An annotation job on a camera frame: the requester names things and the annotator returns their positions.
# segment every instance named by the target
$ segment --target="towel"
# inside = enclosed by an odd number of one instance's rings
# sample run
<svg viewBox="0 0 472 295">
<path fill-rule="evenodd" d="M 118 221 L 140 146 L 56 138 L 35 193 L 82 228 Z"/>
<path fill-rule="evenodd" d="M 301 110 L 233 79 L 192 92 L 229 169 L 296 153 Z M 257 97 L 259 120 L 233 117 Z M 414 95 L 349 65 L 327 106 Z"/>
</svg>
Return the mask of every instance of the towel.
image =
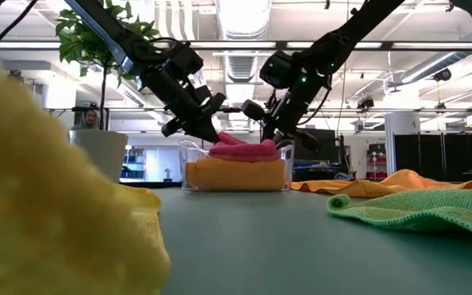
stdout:
<svg viewBox="0 0 472 295">
<path fill-rule="evenodd" d="M 246 143 L 225 132 L 219 132 L 220 141 L 215 143 L 209 156 L 228 161 L 259 162 L 279 159 L 276 144 L 270 139 L 262 143 Z"/>
<path fill-rule="evenodd" d="M 0 71 L 0 294 L 158 294 L 160 205 L 111 183 Z"/>
<path fill-rule="evenodd" d="M 449 184 L 426 179 L 412 170 L 399 170 L 379 183 L 369 180 L 312 180 L 293 183 L 292 189 L 303 192 L 340 194 L 349 197 L 383 197 L 391 193 L 427 189 L 472 189 L 472 180 L 463 184 Z"/>
<path fill-rule="evenodd" d="M 330 197 L 329 213 L 398 230 L 472 233 L 472 190 L 402 192 L 351 204 L 344 194 Z"/>
<path fill-rule="evenodd" d="M 279 191 L 285 184 L 284 160 L 226 161 L 212 157 L 187 163 L 187 182 L 200 190 Z"/>
</svg>

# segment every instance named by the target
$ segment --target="green leaves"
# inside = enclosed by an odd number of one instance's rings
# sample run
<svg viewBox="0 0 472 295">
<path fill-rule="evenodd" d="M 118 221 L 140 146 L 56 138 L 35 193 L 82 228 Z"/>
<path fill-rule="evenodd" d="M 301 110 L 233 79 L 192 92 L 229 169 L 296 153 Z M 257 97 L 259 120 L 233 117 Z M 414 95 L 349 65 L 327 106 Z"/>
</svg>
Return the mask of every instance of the green leaves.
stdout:
<svg viewBox="0 0 472 295">
<path fill-rule="evenodd" d="M 153 39 L 159 34 L 159 31 L 154 28 L 154 21 L 141 21 L 139 16 L 136 16 L 134 20 L 132 6 L 129 2 L 125 4 L 125 7 L 121 7 L 114 5 L 112 0 L 105 0 L 105 10 L 125 28 L 146 39 Z M 118 87 L 126 79 L 135 79 L 134 76 L 123 72 L 105 42 L 75 12 L 62 10 L 59 14 L 56 36 L 61 43 L 59 47 L 60 61 L 80 63 L 79 76 L 81 77 L 88 74 L 91 65 L 114 69 L 118 76 Z"/>
<path fill-rule="evenodd" d="M 132 18 L 132 7 L 130 6 L 130 2 L 125 4 L 125 11 L 127 11 L 127 19 Z"/>
<path fill-rule="evenodd" d="M 87 66 L 81 66 L 81 69 L 79 69 L 79 77 L 85 77 L 88 72 L 89 68 Z"/>
<path fill-rule="evenodd" d="M 59 16 L 62 18 L 66 18 L 69 20 L 77 20 L 78 16 L 73 12 L 72 10 L 68 9 L 63 9 L 62 11 L 59 11 Z"/>
</svg>

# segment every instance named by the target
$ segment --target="security camera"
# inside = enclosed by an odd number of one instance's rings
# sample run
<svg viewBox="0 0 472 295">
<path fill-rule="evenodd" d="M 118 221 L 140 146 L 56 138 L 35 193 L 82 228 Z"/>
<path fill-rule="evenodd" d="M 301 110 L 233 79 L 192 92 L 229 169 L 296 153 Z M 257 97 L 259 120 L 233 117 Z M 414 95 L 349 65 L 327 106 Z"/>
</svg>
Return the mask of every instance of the security camera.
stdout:
<svg viewBox="0 0 472 295">
<path fill-rule="evenodd" d="M 359 109 L 368 109 L 374 107 L 374 100 L 372 97 L 365 97 L 362 98 L 358 101 L 358 107 Z"/>
<path fill-rule="evenodd" d="M 448 81 L 452 77 L 451 71 L 449 69 L 440 70 L 438 73 L 434 74 L 433 80 L 435 81 Z"/>
</svg>

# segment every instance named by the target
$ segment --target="white planter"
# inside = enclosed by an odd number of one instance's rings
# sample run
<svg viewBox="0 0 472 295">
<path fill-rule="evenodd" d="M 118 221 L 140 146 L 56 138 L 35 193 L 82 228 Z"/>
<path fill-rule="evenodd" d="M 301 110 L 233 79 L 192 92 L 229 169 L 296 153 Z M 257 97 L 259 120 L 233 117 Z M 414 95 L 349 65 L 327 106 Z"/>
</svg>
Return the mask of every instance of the white planter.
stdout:
<svg viewBox="0 0 472 295">
<path fill-rule="evenodd" d="M 70 143 L 83 148 L 94 165 L 111 181 L 120 182 L 128 142 L 125 134 L 95 129 L 71 130 Z"/>
</svg>

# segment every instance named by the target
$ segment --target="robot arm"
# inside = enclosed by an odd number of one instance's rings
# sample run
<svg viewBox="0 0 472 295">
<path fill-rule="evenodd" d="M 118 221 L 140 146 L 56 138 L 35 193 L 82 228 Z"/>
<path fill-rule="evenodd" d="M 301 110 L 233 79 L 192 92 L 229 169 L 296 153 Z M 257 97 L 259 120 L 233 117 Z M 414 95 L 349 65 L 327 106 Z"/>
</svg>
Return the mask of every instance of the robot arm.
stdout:
<svg viewBox="0 0 472 295">
<path fill-rule="evenodd" d="M 206 86 L 191 85 L 188 77 L 203 67 L 203 59 L 189 43 L 169 39 L 170 49 L 157 48 L 123 27 L 98 0 L 66 3 L 103 39 L 117 63 L 137 77 L 138 90 L 151 89 L 164 102 L 165 109 L 175 115 L 161 128 L 165 136 L 182 129 L 197 138 L 219 141 L 211 117 L 220 109 L 225 96 L 220 93 L 212 96 Z"/>
<path fill-rule="evenodd" d="M 97 0 L 66 2 L 105 41 L 116 61 L 127 72 L 138 76 L 138 88 L 151 89 L 166 109 L 174 113 L 175 118 L 162 128 L 165 136 L 183 129 L 186 134 L 218 141 L 211 115 L 219 110 L 225 96 L 219 93 L 211 96 L 206 86 L 199 89 L 190 84 L 182 86 L 188 82 L 189 75 L 203 66 L 203 60 L 189 44 L 175 42 L 170 50 L 160 51 L 121 26 Z M 348 22 L 318 39 L 310 48 L 292 56 L 279 51 L 270 57 L 260 77 L 275 89 L 288 89 L 287 94 L 283 98 L 271 98 L 267 112 L 251 101 L 242 107 L 246 115 L 262 122 L 262 138 L 282 140 L 303 136 L 296 126 L 321 87 L 330 91 L 332 74 L 347 60 L 356 44 L 403 2 L 365 0 Z M 451 2 L 472 16 L 472 0 Z"/>
<path fill-rule="evenodd" d="M 298 137 L 307 148 L 314 147 L 311 143 L 314 139 L 297 128 L 298 122 L 322 87 L 331 90 L 332 74 L 343 65 L 358 42 L 403 2 L 366 0 L 360 10 L 352 11 L 348 22 L 315 41 L 308 49 L 292 56 L 281 51 L 271 56 L 261 69 L 260 77 L 275 89 L 287 89 L 287 93 L 283 98 L 271 98 L 267 112 L 252 101 L 242 105 L 247 116 L 261 122 L 261 139 L 281 141 Z M 452 3 L 472 16 L 472 0 L 454 0 Z"/>
</svg>

